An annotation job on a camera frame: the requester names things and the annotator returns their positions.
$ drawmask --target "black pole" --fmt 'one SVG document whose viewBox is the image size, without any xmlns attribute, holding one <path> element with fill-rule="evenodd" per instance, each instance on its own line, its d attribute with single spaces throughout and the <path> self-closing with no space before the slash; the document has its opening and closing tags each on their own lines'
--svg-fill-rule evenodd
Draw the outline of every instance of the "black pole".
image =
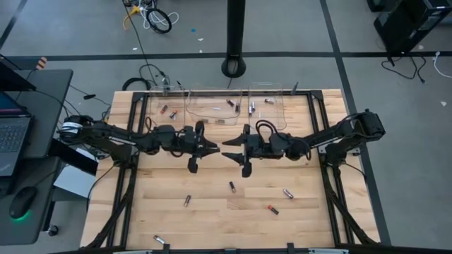
<svg viewBox="0 0 452 254">
<path fill-rule="evenodd" d="M 221 71 L 228 78 L 238 78 L 246 70 L 242 52 L 245 5 L 245 0 L 227 1 L 227 52 Z"/>
</svg>

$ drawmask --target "silver battery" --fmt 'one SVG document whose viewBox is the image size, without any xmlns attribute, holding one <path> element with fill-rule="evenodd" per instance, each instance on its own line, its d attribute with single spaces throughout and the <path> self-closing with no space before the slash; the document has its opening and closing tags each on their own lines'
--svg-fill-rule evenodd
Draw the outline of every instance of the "silver battery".
<svg viewBox="0 0 452 254">
<path fill-rule="evenodd" d="M 158 241 L 161 244 L 165 244 L 165 240 L 161 239 L 158 235 L 154 236 L 154 240 Z"/>
<path fill-rule="evenodd" d="M 294 196 L 291 194 L 291 192 L 289 192 L 287 189 L 283 189 L 282 191 L 283 191 L 283 193 L 284 193 L 287 197 L 289 197 L 290 199 L 293 199 L 293 198 L 294 198 Z"/>
</svg>

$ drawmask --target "pole base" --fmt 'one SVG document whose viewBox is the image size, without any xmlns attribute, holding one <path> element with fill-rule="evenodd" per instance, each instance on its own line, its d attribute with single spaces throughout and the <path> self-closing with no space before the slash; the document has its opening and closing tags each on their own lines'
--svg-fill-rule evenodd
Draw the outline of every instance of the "pole base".
<svg viewBox="0 0 452 254">
<path fill-rule="evenodd" d="M 225 61 L 221 65 L 221 71 L 228 78 L 238 78 L 245 74 L 246 64 L 242 55 L 227 55 Z"/>
</svg>

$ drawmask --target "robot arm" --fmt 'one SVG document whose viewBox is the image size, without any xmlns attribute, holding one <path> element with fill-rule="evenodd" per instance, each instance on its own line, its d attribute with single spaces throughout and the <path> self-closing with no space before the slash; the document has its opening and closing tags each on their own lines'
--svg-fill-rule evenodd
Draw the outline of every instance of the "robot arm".
<svg viewBox="0 0 452 254">
<path fill-rule="evenodd" d="M 147 133 L 142 134 L 103 121 L 93 121 L 89 116 L 70 116 L 64 120 L 60 138 L 66 143 L 85 143 L 96 147 L 110 154 L 115 163 L 129 162 L 134 147 L 148 155 L 156 155 L 160 148 L 174 157 L 187 153 L 192 155 L 188 165 L 191 173 L 198 171 L 198 158 L 220 151 L 215 143 L 204 138 L 204 123 L 201 121 L 196 123 L 195 129 L 185 126 L 176 131 L 171 125 L 163 125 L 153 130 L 149 128 Z"/>
<path fill-rule="evenodd" d="M 262 127 L 271 130 L 268 142 L 260 133 Z M 244 166 L 243 177 L 251 175 L 252 169 L 249 161 L 251 158 L 280 159 L 286 156 L 288 159 L 298 160 L 306 155 L 310 159 L 311 149 L 322 145 L 326 145 L 327 162 L 331 165 L 340 165 L 345 161 L 348 151 L 367 142 L 379 140 L 385 134 L 380 118 L 369 110 L 347 116 L 331 128 L 304 138 L 279 133 L 271 122 L 265 120 L 256 123 L 256 130 L 258 134 L 250 134 L 250 126 L 245 125 L 243 133 L 238 138 L 223 143 L 223 145 L 244 145 L 242 154 L 222 153 Z"/>
</svg>

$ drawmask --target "transparent bin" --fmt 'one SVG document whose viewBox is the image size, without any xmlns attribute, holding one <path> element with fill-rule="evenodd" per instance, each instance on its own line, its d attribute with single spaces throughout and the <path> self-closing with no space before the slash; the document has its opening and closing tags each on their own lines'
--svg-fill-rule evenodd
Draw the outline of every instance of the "transparent bin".
<svg viewBox="0 0 452 254">
<path fill-rule="evenodd" d="M 237 124 L 240 110 L 243 109 L 242 90 L 221 90 L 218 87 L 199 88 L 200 86 L 191 88 L 187 99 L 186 111 L 193 121 L 222 125 Z"/>
<path fill-rule="evenodd" d="M 153 120 L 152 127 L 157 124 L 172 125 L 176 130 L 182 129 L 186 124 L 186 98 L 185 93 L 179 87 L 166 87 L 167 92 L 164 92 L 161 87 L 153 87 L 150 91 L 150 102 L 148 101 L 148 108 L 146 109 L 146 116 Z M 161 113 L 163 107 L 167 106 L 166 110 Z M 174 117 L 170 118 L 171 113 L 177 111 Z"/>
<path fill-rule="evenodd" d="M 284 116 L 283 87 L 279 83 L 252 83 L 248 87 L 248 108 L 254 102 L 255 110 L 249 113 L 248 120 L 251 131 L 256 132 L 256 122 L 259 120 L 270 121 L 278 131 L 287 126 Z M 261 132 L 270 132 L 268 128 L 262 128 Z"/>
</svg>

